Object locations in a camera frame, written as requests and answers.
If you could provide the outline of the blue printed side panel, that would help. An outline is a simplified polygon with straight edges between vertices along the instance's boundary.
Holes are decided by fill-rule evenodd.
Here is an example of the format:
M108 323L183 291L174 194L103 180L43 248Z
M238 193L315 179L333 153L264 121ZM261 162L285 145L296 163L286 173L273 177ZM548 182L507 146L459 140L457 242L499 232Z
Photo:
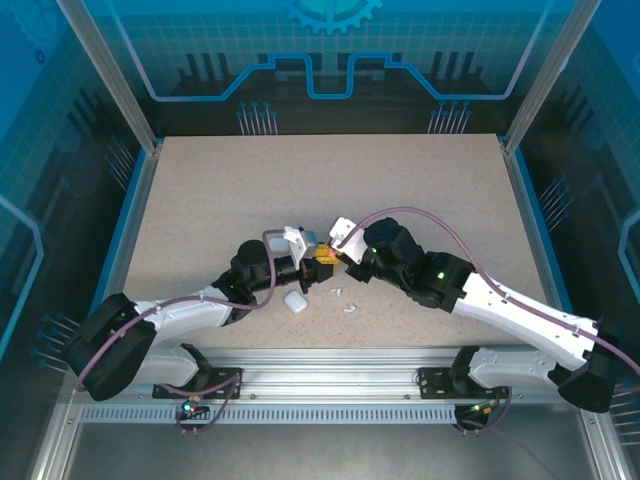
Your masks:
M574 313L640 365L640 0L602 0L520 150Z
M144 156L57 0L0 0L1 381L62 369Z

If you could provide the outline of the blue printed back panel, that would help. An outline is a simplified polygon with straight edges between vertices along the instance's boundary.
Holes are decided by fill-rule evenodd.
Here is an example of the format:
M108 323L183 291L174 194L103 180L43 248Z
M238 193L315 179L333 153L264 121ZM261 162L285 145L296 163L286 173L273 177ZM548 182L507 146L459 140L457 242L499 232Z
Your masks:
M160 136L503 134L576 0L84 0Z

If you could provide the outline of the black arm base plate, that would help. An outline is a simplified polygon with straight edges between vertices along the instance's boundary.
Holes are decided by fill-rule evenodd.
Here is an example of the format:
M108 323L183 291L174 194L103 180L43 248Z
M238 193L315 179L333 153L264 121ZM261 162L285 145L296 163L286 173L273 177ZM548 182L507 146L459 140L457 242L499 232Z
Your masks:
M448 368L417 370L416 384L423 400L506 400L507 387L483 387L468 375L453 375Z
M213 368L196 373L184 386L156 384L152 389L152 398L160 400L186 399L199 396L206 400L231 400L240 398L243 370L241 368Z

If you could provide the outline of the aluminium front rail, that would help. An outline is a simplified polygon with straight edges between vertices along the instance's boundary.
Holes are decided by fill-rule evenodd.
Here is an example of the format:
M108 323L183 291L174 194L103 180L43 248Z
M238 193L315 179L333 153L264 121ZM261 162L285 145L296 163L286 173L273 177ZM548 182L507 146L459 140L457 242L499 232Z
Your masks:
M199 349L213 368L243 370L240 398L267 399L392 397L420 399L416 384L419 368L448 368L462 347L361 349ZM522 346L480 346L523 351ZM113 398L151 385L133 385ZM522 386L558 394L554 389Z

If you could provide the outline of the aluminium frame post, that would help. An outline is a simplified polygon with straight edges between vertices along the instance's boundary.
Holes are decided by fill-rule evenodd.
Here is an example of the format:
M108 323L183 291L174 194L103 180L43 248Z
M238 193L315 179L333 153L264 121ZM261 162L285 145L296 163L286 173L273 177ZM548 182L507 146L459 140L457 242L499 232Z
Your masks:
M84 1L56 0L56 3L142 149L154 155L156 135Z
M505 135L503 153L506 156L515 155L601 2L576 0Z

